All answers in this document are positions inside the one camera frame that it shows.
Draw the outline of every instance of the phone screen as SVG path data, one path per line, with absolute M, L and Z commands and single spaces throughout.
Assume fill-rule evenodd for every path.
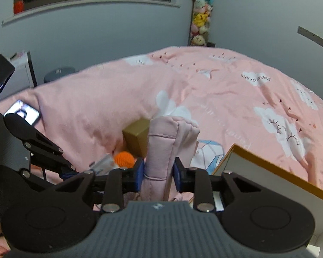
M 21 100 L 16 101 L 9 110 L 4 114 L 18 114 L 24 118 L 30 125 L 33 125 L 38 118 L 40 113 L 35 110 L 33 107 L 30 107 L 28 104 L 24 103 Z

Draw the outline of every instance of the orange ball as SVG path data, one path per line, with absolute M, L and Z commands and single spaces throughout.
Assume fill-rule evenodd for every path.
M 114 161 L 119 167 L 133 168 L 135 164 L 133 155 L 127 151 L 122 151 L 117 154 L 114 157 Z

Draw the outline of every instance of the ribbed gray surface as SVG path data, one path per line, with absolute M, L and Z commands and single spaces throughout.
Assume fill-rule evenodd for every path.
M 7 130 L 3 115 L 0 113 L 0 165 L 16 171 L 30 167 L 30 152 L 25 149 L 21 140 Z
M 193 211 L 187 202 L 161 202 L 159 210 L 154 204 L 132 201 L 125 210 L 102 216 L 93 232 L 68 250 L 43 255 L 15 250 L 5 258 L 313 258 L 305 248 L 281 254 L 248 249 L 225 233 L 214 214 Z

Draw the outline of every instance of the bed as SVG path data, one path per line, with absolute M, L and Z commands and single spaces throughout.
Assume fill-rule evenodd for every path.
M 171 115 L 200 128 L 191 166 L 213 172 L 236 143 L 323 189 L 323 100 L 234 51 L 168 47 L 96 65 L 14 95 L 0 112 L 17 99 L 40 110 L 35 127 L 77 171 L 120 152 L 133 121 Z

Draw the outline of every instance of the pink pouch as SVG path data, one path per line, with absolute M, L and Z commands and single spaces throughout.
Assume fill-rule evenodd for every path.
M 197 125 L 182 117 L 163 116 L 151 120 L 140 200 L 181 200 L 176 196 L 172 167 L 176 157 L 184 167 L 190 166 L 199 133 Z

